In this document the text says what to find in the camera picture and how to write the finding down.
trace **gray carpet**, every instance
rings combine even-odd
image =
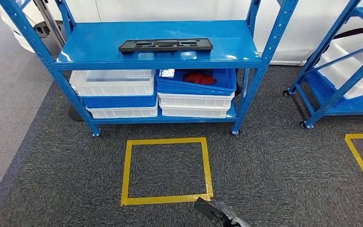
[[[13,184],[0,191],[0,226],[210,226],[192,203],[120,206],[127,140],[206,137],[215,197],[252,226],[363,227],[363,173],[344,141],[363,132],[363,116],[301,129],[282,95],[298,70],[270,67],[239,136],[208,123],[106,125],[92,138],[53,85],[3,180]],[[136,146],[130,196],[201,193],[200,163],[196,144]]]

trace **white vehicle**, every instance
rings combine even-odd
[[[245,20],[250,0],[66,0],[76,22],[172,21],[172,20]],[[274,55],[273,64],[303,65],[336,21],[348,0],[299,0],[289,26]],[[54,0],[48,8],[57,21],[61,14]],[[265,47],[279,5],[263,0],[257,15],[254,41],[259,52]],[[49,33],[43,17],[31,1],[24,9],[40,37]],[[2,19],[15,38],[32,51],[25,38],[0,7]],[[340,33],[363,28],[363,21],[351,18]]]

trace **plastic bin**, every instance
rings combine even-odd
[[[320,66],[326,62],[348,55],[351,52],[363,48],[363,34],[335,39],[328,50],[322,55]],[[336,89],[341,86],[363,65],[363,53],[357,54],[344,61],[320,70]],[[345,95],[346,98],[354,98],[363,95],[363,78]]]
[[[330,62],[327,55],[323,54],[320,58],[320,61],[316,66],[323,65],[327,62]],[[324,69],[319,70],[319,73],[324,76],[328,82],[331,83],[331,85],[335,89],[340,89],[342,85],[348,80],[345,78],[345,73],[341,70],[340,67],[338,67],[336,64],[333,64],[331,66],[328,66]],[[345,95],[344,97],[347,99],[356,98],[363,96],[363,83],[357,83],[352,87]]]
[[[199,108],[194,106],[161,106],[162,115],[170,117],[210,117],[226,118],[226,113],[230,109],[226,108]]]
[[[130,108],[156,105],[156,92],[150,96],[79,96],[87,108]]]
[[[309,74],[306,77],[306,80],[310,84],[310,87],[315,87],[322,94],[323,100],[320,100],[322,103],[330,99],[332,95],[336,92],[336,88],[334,88],[334,85],[318,72],[313,72]],[[356,105],[359,103],[363,103],[363,96],[351,99],[342,97],[333,106],[335,108],[338,108],[342,106]]]
[[[229,96],[236,90],[235,69],[213,69],[212,77],[216,82],[212,85],[201,85],[183,81],[186,70],[175,70],[173,78],[163,78],[156,74],[158,92],[166,94],[190,94]]]
[[[156,70],[75,70],[69,83],[79,96],[150,96]]]
[[[163,107],[172,106],[195,106],[195,107],[221,107],[230,109],[234,92],[229,96],[202,96],[184,94],[163,94],[158,93],[159,104]]]
[[[134,118],[134,117],[156,117],[158,116],[158,97],[153,107],[132,108],[86,108],[94,118]]]

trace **white plastic bin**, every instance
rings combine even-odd
[[[224,107],[200,108],[195,106],[161,106],[161,109],[163,116],[170,116],[170,117],[226,118],[226,113],[230,108],[224,108]]]
[[[79,96],[150,96],[155,70],[75,70],[69,83]]]
[[[321,66],[326,62],[343,57],[361,48],[363,48],[363,34],[335,39],[331,42],[330,47],[322,55],[316,66]],[[326,77],[336,89],[339,89],[362,65],[363,53],[360,53],[332,66],[326,67],[319,72]],[[345,98],[349,99],[358,96],[363,96],[363,79],[345,94]]]
[[[200,107],[214,108],[221,107],[230,109],[234,93],[229,96],[205,96],[185,94],[164,94],[158,93],[161,107]]]
[[[134,118],[134,117],[156,117],[158,116],[158,97],[153,107],[132,108],[99,108],[88,109],[94,118]]]

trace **red cloth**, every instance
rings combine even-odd
[[[202,72],[188,72],[183,76],[183,81],[194,84],[211,85],[216,82],[216,79]]]

